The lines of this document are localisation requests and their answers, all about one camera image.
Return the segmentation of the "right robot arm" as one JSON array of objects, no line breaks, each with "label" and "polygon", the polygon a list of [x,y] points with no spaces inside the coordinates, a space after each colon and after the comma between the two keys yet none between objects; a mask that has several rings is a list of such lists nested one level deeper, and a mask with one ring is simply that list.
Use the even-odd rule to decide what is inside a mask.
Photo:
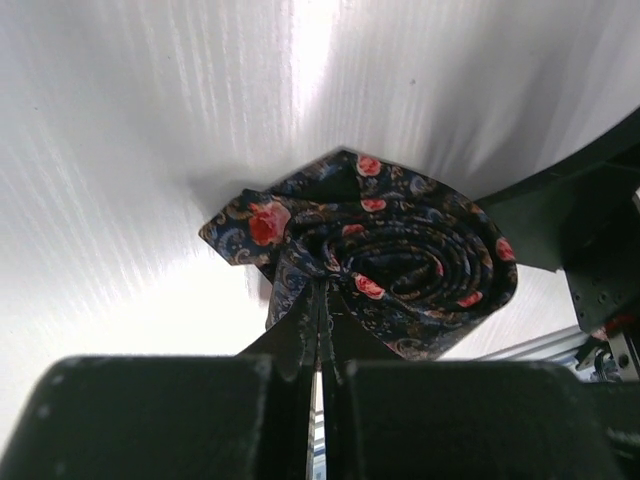
[{"label": "right robot arm", "polygon": [[592,333],[639,314],[639,113],[559,163],[478,205],[519,263],[564,271],[578,324]]}]

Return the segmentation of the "dark floral paisley tie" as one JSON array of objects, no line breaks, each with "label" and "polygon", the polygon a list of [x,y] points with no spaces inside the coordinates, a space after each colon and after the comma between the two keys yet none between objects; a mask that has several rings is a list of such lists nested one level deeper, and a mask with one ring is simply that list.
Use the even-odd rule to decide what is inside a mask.
[{"label": "dark floral paisley tie", "polygon": [[513,297],[514,252],[474,202],[433,178],[337,150],[269,188],[246,189],[199,235],[271,283],[273,327],[323,283],[332,318],[353,319],[407,360],[447,352]]}]

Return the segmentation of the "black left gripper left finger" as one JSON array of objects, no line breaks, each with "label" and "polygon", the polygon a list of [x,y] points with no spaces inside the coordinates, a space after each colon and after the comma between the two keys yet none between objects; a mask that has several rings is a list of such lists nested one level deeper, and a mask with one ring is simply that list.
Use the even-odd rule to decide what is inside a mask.
[{"label": "black left gripper left finger", "polygon": [[71,356],[35,384],[5,479],[308,479],[320,286],[234,356]]}]

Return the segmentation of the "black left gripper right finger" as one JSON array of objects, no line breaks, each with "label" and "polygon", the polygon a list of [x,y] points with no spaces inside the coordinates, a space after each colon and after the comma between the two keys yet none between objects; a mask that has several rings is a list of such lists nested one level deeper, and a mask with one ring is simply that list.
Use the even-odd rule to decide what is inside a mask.
[{"label": "black left gripper right finger", "polygon": [[410,362],[319,300],[331,479],[631,479],[635,388],[541,361]]}]

